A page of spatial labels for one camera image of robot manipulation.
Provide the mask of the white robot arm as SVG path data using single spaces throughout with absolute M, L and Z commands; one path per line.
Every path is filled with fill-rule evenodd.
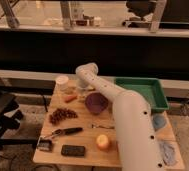
M 99 77 L 95 63 L 78 66 L 75 72 L 83 84 L 112 102 L 122 171 L 166 171 L 145 98 Z

